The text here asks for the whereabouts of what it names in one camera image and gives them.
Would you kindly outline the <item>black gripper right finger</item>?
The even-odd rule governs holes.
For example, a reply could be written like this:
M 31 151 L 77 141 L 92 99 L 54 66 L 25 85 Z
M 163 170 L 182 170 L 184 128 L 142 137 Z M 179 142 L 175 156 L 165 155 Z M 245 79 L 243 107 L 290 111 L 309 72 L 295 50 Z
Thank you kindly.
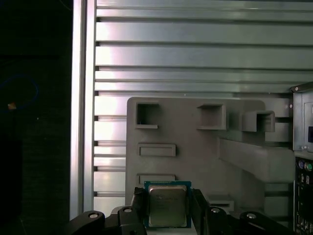
M 199 189 L 191 190 L 191 218 L 199 235 L 292 235 L 293 230 L 256 211 L 238 218 L 211 206 Z

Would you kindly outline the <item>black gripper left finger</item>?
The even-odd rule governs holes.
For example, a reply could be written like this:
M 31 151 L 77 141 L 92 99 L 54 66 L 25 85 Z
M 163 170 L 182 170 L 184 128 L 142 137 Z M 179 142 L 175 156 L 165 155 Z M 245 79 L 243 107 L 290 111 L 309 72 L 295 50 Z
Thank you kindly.
M 70 235 L 145 235 L 144 217 L 148 195 L 143 188 L 134 188 L 130 205 L 116 207 L 106 216 L 87 211 L 69 221 Z

